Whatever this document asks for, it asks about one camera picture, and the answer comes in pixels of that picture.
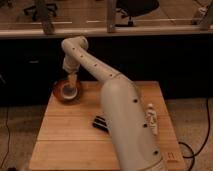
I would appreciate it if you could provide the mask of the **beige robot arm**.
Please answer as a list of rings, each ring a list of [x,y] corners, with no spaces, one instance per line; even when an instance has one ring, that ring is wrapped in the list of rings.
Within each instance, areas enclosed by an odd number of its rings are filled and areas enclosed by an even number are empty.
[[[167,171],[135,83],[89,54],[85,37],[66,38],[61,46],[68,73],[81,65],[102,83],[101,108],[121,171]]]

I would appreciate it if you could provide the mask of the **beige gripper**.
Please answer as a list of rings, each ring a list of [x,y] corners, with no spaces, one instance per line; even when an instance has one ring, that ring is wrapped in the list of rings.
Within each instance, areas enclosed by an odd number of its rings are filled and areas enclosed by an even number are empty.
[[[62,68],[68,73],[69,83],[76,84],[77,72],[79,71],[79,63],[71,57],[65,57]]]

